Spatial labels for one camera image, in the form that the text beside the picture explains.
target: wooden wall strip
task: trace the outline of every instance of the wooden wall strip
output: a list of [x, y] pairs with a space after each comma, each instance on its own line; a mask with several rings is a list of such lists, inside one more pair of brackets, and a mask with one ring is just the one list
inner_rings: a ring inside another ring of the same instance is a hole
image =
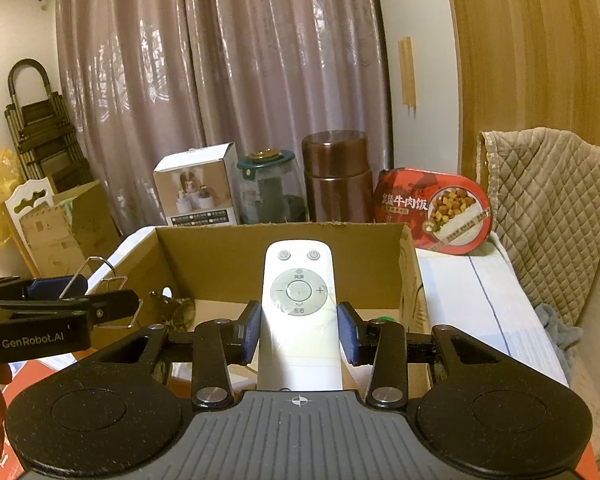
[[413, 49], [411, 38], [398, 41], [400, 57], [400, 79], [402, 81], [402, 103], [408, 107], [416, 107], [416, 78], [413, 70]]
[[547, 126], [600, 146], [600, 0], [452, 0], [461, 73], [459, 169], [484, 130]]

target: green jar lid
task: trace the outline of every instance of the green jar lid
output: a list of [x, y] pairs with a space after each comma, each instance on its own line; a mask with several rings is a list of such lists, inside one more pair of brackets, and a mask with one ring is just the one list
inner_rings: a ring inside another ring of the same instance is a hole
[[259, 170], [273, 168], [294, 160], [296, 155], [289, 150], [262, 150], [261, 152], [251, 153], [248, 156], [242, 156], [238, 160], [238, 169], [242, 171], [242, 177], [245, 180], [254, 180]]

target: quilted cloth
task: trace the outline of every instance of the quilted cloth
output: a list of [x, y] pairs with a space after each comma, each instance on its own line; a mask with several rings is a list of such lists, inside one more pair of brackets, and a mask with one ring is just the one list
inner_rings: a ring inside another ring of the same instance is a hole
[[493, 229], [520, 285], [533, 307], [548, 303], [573, 326], [600, 261], [600, 147], [548, 128], [481, 140]]

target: metal screw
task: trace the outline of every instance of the metal screw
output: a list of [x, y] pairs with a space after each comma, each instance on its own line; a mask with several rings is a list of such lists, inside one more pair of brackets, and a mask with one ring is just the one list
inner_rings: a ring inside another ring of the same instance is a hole
[[202, 402], [209, 402], [210, 404], [215, 404], [217, 402], [221, 402], [225, 400], [229, 394], [226, 390], [222, 388], [218, 388], [217, 386], [209, 386], [207, 388], [202, 388], [198, 390], [196, 397]]
[[402, 398], [402, 392], [392, 386], [382, 386], [373, 390], [371, 396], [378, 402], [388, 404], [390, 402], [398, 402]]

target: glass jar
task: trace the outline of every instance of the glass jar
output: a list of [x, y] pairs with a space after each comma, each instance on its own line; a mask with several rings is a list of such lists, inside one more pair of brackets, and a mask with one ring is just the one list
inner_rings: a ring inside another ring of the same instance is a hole
[[243, 224], [306, 221], [296, 156], [268, 149], [241, 157], [240, 220]]

